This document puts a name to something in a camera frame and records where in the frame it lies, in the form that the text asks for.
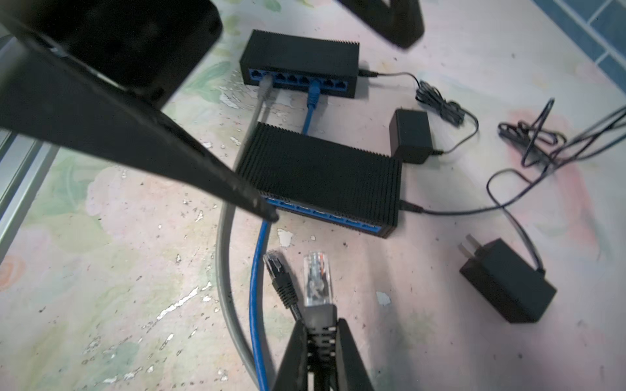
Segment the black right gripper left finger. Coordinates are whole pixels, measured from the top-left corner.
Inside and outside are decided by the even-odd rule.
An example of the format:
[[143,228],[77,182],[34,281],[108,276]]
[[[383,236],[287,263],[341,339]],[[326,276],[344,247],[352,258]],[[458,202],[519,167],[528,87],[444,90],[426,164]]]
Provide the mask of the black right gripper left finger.
[[298,320],[293,327],[272,389],[274,391],[308,390],[308,332],[302,320]]

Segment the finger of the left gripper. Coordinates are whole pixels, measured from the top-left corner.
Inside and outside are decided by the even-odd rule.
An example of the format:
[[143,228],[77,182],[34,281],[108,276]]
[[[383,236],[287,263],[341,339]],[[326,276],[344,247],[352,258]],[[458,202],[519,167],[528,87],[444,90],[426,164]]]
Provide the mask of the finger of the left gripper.
[[409,49],[424,35],[418,0],[340,0],[339,3],[371,30],[401,49]]
[[259,218],[276,209],[159,109],[54,53],[3,15],[1,127],[182,182]]

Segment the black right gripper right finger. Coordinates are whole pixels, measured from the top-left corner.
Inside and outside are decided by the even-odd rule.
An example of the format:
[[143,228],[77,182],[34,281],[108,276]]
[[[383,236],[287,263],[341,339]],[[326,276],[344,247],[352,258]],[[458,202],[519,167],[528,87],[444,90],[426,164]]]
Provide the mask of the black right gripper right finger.
[[337,321],[335,353],[337,389],[339,391],[374,391],[345,319]]

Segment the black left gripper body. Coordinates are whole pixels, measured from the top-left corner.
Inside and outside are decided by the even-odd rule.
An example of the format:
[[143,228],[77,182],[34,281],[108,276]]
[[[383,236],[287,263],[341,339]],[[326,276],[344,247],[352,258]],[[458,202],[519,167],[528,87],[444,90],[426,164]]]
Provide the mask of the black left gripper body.
[[3,1],[1,22],[159,109],[223,32],[211,1]]

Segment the black network switch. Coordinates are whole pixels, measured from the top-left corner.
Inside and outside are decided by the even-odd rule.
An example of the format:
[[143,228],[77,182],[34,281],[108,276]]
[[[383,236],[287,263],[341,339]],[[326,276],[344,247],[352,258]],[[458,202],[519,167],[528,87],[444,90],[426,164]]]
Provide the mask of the black network switch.
[[279,210],[381,238],[398,226],[394,157],[260,122],[236,172]]
[[353,99],[359,77],[358,42],[297,37],[255,29],[240,59],[244,84],[267,74],[281,89],[306,92],[313,81],[322,94]]

